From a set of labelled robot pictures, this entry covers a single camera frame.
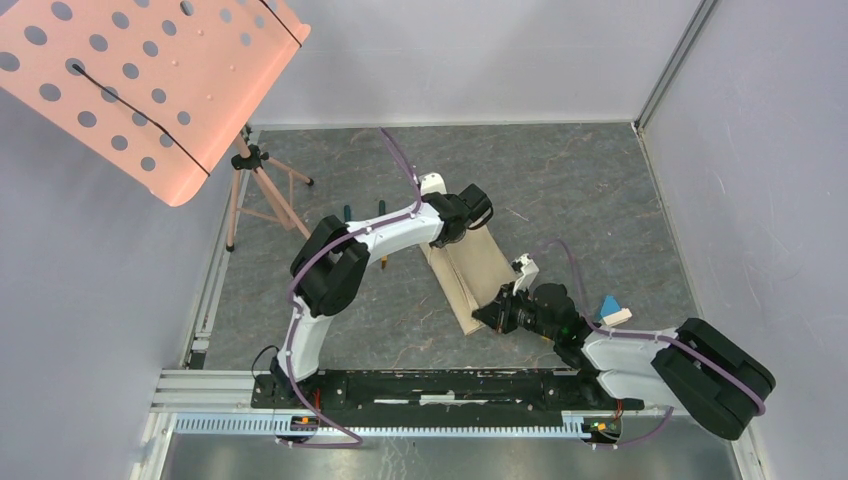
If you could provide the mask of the beige cloth napkin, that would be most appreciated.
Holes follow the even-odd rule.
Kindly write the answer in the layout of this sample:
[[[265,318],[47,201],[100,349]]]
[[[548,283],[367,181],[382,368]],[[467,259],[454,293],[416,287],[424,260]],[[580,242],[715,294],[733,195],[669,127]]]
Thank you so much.
[[[468,231],[463,239],[444,248],[419,245],[445,294],[464,335],[484,327],[472,312],[488,305],[504,284],[516,279],[510,262],[489,229]]]

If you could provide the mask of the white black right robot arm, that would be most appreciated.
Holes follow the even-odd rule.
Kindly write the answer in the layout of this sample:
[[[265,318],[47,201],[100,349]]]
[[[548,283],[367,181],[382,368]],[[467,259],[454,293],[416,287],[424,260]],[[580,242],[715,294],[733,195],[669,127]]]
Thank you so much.
[[[533,292],[505,284],[472,315],[501,334],[522,328],[551,340],[564,363],[585,373],[577,392],[591,408],[613,399],[670,407],[725,440],[764,414],[777,386],[762,363],[703,319],[653,332],[605,329],[579,313],[562,284]]]

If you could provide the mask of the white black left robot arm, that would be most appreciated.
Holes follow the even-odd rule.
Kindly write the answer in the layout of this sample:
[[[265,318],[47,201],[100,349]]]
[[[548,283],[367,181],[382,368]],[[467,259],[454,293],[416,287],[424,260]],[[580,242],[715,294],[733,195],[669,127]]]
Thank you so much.
[[[333,318],[356,298],[369,265],[398,251],[426,244],[443,248],[484,225],[494,209],[475,184],[458,194],[431,192],[409,206],[378,217],[345,223],[323,218],[293,260],[286,297],[292,319],[270,365],[275,392],[290,407],[314,394],[312,375]]]

